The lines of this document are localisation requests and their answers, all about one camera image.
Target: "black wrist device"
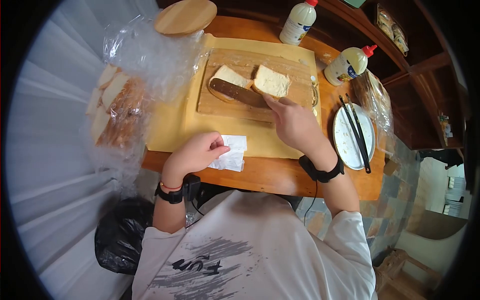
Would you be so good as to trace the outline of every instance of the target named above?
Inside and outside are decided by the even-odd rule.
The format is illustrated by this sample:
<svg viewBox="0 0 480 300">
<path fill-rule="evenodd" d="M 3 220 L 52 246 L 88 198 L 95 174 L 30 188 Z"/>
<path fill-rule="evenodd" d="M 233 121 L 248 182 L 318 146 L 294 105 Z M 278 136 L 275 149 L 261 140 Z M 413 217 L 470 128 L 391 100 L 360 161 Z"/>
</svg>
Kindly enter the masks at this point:
<svg viewBox="0 0 480 300">
<path fill-rule="evenodd" d="M 159 182 L 155 190 L 155 196 L 159 196 L 171 204 L 180 203 L 182 198 L 185 198 L 185 201 L 192 201 L 200 188 L 200 177 L 192 174 L 187 175 L 183 179 L 181 188 L 176 192 L 165 193 L 160 187 Z"/>
<path fill-rule="evenodd" d="M 299 163 L 302 169 L 307 172 L 308 176 L 310 176 L 313 181 L 318 180 L 327 183 L 339 173 L 342 173 L 342 175 L 345 174 L 343 170 L 343 161 L 338 154 L 336 156 L 338 157 L 338 161 L 336 162 L 336 166 L 330 172 L 315 169 L 313 162 L 305 155 L 299 158 Z"/>
</svg>

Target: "bottle label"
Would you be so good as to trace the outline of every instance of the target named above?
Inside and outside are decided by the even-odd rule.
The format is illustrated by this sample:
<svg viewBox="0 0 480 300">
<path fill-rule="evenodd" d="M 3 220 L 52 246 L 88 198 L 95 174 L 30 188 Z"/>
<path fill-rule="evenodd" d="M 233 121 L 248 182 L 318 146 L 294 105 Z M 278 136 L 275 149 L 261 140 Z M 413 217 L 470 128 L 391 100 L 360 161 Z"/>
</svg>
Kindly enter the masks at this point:
<svg viewBox="0 0 480 300">
<path fill-rule="evenodd" d="M 301 39 L 307 34 L 310 26 L 306 26 L 300 23 L 295 23 L 290 19 L 290 17 L 285 22 L 283 26 L 282 40 L 288 44 L 298 45 L 300 44 Z"/>
<path fill-rule="evenodd" d="M 350 62 L 340 53 L 332 63 L 328 65 L 330 73 L 339 83 L 344 83 L 357 77 L 357 73 L 353 70 Z"/>
</svg>

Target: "round plate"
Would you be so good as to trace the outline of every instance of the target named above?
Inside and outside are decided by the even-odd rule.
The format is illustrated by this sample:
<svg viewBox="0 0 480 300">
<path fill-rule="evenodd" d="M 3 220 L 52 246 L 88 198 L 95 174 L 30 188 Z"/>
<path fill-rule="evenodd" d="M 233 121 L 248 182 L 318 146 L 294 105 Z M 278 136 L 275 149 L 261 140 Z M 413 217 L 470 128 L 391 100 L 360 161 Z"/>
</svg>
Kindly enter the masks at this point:
<svg viewBox="0 0 480 300">
<path fill-rule="evenodd" d="M 361 106 L 358 106 L 355 103 L 353 106 L 357 112 L 363 137 L 365 138 L 365 144 L 367 145 L 368 161 L 371 161 L 373 152 L 375 151 L 375 131 L 373 131 L 373 124 L 370 118 L 363 112 Z M 355 126 L 357 126 L 350 105 L 347 105 L 347 108 Z M 336 112 L 333 121 L 333 139 L 336 151 L 342 158 L 344 164 L 350 169 L 363 169 L 363 159 L 361 158 L 357 140 L 355 139 L 355 135 L 350 127 L 350 123 L 343 107 Z"/>
</svg>

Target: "black chopsticks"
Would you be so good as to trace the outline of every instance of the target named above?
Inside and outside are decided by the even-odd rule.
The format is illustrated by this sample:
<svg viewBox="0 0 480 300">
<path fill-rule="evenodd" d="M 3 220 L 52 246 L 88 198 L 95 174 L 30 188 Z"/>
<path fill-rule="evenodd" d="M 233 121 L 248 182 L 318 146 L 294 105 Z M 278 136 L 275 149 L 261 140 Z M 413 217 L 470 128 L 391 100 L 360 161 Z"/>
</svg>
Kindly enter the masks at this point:
<svg viewBox="0 0 480 300">
<path fill-rule="evenodd" d="M 355 122 L 357 122 L 357 126 L 359 129 L 358 131 L 357 131 L 357 127 L 355 127 L 355 124 L 353 123 L 352 117 L 350 116 L 350 112 L 348 111 L 347 106 L 345 105 L 345 102 L 343 102 L 343 97 L 341 95 L 338 97 L 340 98 L 340 102 L 342 102 L 343 109 L 345 110 L 345 114 L 347 115 L 350 126 L 352 127 L 353 134 L 355 135 L 355 139 L 357 140 L 357 145 L 359 147 L 360 154 L 363 159 L 363 165 L 365 166 L 365 172 L 367 172 L 367 174 L 370 174 L 372 170 L 370 170 L 367 145 L 365 144 L 365 138 L 363 137 L 363 131 L 360 126 L 360 121 L 358 119 L 355 109 L 353 108 L 353 104 L 352 104 L 352 101 L 350 100 L 350 97 L 348 96 L 348 94 L 345 94 L 345 95 L 347 96 L 348 102 L 353 112 L 353 116 L 355 117 Z"/>
</svg>

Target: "wooden cabinet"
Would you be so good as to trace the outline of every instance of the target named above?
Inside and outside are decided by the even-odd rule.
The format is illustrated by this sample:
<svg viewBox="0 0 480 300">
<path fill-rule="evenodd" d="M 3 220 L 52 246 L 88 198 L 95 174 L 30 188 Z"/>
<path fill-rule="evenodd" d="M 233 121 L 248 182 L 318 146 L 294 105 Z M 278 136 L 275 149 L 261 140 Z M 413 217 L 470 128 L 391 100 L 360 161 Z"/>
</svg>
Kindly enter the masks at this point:
<svg viewBox="0 0 480 300">
<path fill-rule="evenodd" d="M 254 19 L 280 33 L 291 8 L 302 0 L 212 0 L 218 15 Z M 158 0 L 165 8 L 174 0 Z M 377 26 L 379 3 L 401 24 L 408 37 L 405 57 Z M 319 0 L 317 19 L 308 35 L 342 51 L 376 44 L 368 68 L 390 94 L 395 134 L 410 149 L 463 147 L 464 115 L 446 41 L 420 0 L 367 0 L 359 9 L 342 0 Z M 453 138 L 445 142 L 440 113 L 449 117 Z"/>
</svg>

